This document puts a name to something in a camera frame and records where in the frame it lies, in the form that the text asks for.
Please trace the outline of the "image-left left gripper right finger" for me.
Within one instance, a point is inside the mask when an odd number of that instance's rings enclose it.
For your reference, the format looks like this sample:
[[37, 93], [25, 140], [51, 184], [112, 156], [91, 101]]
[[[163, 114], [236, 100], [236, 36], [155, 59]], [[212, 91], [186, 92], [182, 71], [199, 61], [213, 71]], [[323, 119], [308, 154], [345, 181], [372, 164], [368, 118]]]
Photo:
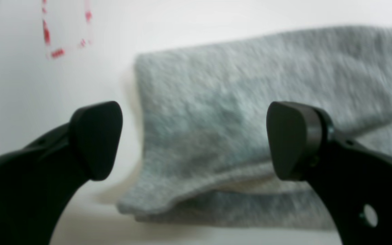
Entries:
[[268, 143], [281, 180], [306, 181], [344, 245], [392, 245], [392, 157], [335, 129], [325, 110], [272, 102]]

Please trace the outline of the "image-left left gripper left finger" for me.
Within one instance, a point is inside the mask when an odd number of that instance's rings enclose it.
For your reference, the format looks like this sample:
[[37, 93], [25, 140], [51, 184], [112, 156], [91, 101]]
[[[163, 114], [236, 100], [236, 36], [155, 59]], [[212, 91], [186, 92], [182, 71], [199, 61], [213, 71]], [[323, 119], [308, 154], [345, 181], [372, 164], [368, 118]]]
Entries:
[[67, 124], [0, 156], [0, 245], [48, 245], [89, 180], [112, 172], [123, 127], [115, 101], [79, 108]]

